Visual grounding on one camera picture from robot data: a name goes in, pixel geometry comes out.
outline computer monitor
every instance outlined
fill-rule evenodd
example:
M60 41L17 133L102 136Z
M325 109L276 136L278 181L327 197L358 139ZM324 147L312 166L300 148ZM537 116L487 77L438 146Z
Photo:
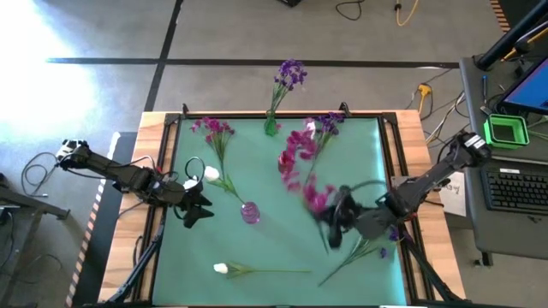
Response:
M548 57L534 64L506 92L500 103L548 115Z

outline table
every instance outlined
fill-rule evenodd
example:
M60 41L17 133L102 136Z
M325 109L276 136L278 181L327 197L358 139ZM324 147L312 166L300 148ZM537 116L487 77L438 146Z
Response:
M489 97L502 92L497 85L508 89L515 82L513 70L515 63L499 62L492 70L484 72L474 65L472 58L460 61L462 84L466 93L470 126L482 138L485 138L483 123L486 116L480 110L483 105L483 90L481 87L483 75L489 80ZM548 133L548 127L538 126L535 130ZM547 164L545 153L546 143L542 139L531 136L530 144L519 150L507 151L493 149L493 158L514 161L514 163L535 162ZM482 186L481 173L478 169L467 169L466 193L467 213L470 214L474 226L474 238L481 252L495 252L529 258L548 258L548 239L537 234L545 234L548 221L545 219L533 223L530 216L520 213L509 213L488 210Z
M326 113L328 111L287 111L290 114L306 114L306 113ZM353 114L378 113L379 111L353 111ZM413 110L387 110L387 112L395 112L399 125L399 133L401 135L403 152L407 161L408 172L410 175L421 175L431 167L428 150L420 125L420 118L416 111ZM234 114L257 112L227 112L219 113L212 112L210 114ZM158 149L161 144L162 134L164 130L164 120L166 113L164 112L146 112L141 118L140 128L137 136L137 141L134 149L134 159L145 155L151 155L158 160ZM166 147L165 159L162 163L164 169L169 169L171 165L171 153L174 148L176 127L170 128L170 134ZM396 143L394 138L391 138L392 133L389 133L389 145L391 148L392 162L395 169L399 169L400 163L396 155ZM429 199L439 202L439 197L436 193L432 193ZM137 202L134 195L126 195L122 199L120 210L125 210ZM100 300L106 300L113 295L119 286L123 284L128 277L129 272L133 268L132 254L134 243L137 237L142 234L146 220L146 207L140 207L125 214L117 222L116 231L110 248L110 256L104 273L103 284L99 295ZM155 224L159 223L161 210L157 210L155 216ZM439 273L441 278L447 283L452 291L460 297L465 297L462 287L460 273L457 267L455 253L450 240L449 230L444 218L444 211L441 207L431 204L423 204L419 210L419 219L421 233L424 240L426 255L434 269ZM146 268L144 281L141 290L149 290L152 283L153 262ZM417 264L414 264L414 280L416 281L418 293L424 296L425 289L421 286L421 275ZM149 299L148 292L141 292L140 299Z

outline paper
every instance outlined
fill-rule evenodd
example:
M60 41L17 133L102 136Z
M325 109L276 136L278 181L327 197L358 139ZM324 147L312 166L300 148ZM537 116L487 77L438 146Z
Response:
M466 217L466 194L464 192L464 174L455 172L449 177L451 183L442 188L439 196L446 213Z

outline green box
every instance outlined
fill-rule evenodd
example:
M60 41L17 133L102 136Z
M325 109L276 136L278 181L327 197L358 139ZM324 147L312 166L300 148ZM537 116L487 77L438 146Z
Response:
M489 115L483 128L488 145L514 150L529 144L527 124L520 116Z

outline green vase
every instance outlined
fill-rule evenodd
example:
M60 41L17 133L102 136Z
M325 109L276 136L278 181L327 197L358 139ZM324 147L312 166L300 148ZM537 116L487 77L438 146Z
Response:
M266 111L265 133L269 136L277 134L276 112Z

